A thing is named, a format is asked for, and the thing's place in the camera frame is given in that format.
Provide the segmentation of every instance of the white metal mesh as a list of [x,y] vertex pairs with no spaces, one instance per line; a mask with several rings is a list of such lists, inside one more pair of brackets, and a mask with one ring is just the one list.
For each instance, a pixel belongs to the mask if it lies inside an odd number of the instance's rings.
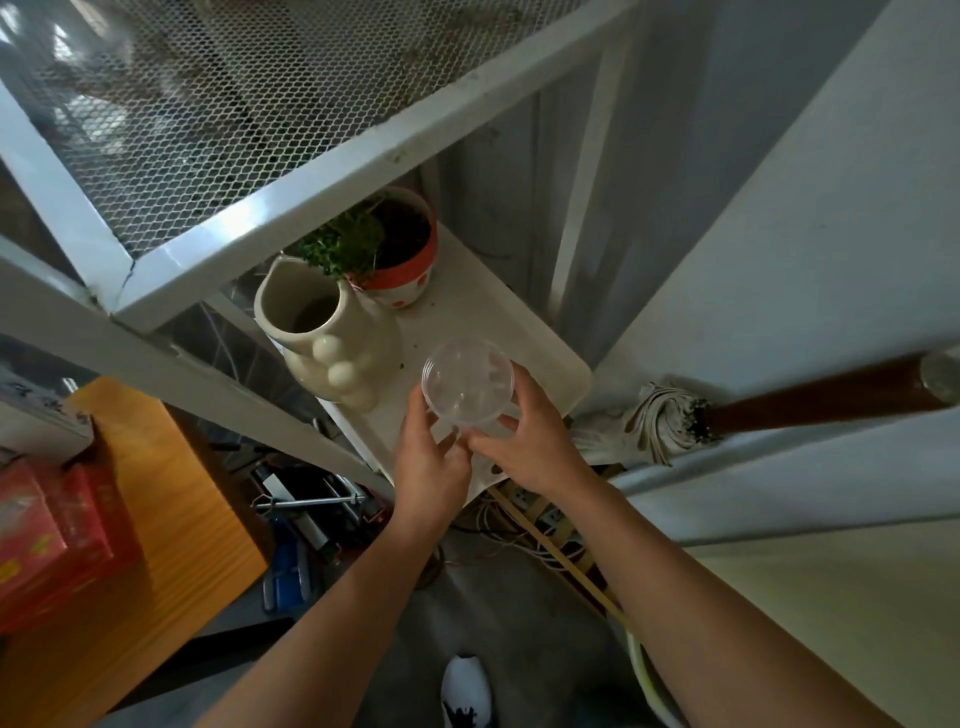
[[583,1],[20,0],[0,73],[136,257]]

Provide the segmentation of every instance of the red box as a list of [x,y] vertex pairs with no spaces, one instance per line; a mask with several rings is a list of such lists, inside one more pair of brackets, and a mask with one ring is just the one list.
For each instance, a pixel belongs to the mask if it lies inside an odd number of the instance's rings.
[[108,469],[35,458],[0,472],[0,634],[35,623],[141,557]]

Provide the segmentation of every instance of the brown wooden handle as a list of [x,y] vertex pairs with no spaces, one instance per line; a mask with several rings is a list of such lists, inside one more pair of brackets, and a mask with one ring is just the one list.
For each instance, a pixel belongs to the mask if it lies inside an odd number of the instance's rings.
[[712,436],[943,409],[960,401],[960,361],[920,352],[703,412]]

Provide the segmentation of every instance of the floor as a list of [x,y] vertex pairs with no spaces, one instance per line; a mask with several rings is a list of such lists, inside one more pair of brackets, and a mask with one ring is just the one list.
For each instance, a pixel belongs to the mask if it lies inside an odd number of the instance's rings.
[[[478,655],[488,670],[500,728],[568,726],[575,692],[599,685],[615,684],[642,702],[613,631],[546,567],[479,536],[451,532],[444,550],[452,563],[411,598],[355,728],[442,726],[444,667],[464,653]],[[204,631],[257,619],[258,599],[251,590]],[[191,725],[244,669],[111,714],[97,728]]]

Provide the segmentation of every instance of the soil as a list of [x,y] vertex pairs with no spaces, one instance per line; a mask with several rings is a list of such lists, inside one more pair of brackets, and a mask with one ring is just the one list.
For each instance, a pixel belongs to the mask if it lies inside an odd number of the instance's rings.
[[373,209],[372,215],[386,233],[376,254],[376,270],[405,263],[426,247],[430,221],[419,210],[387,198]]
[[306,333],[314,328],[320,328],[336,312],[340,299],[336,296],[324,296],[310,302],[306,308],[297,314],[291,333]]

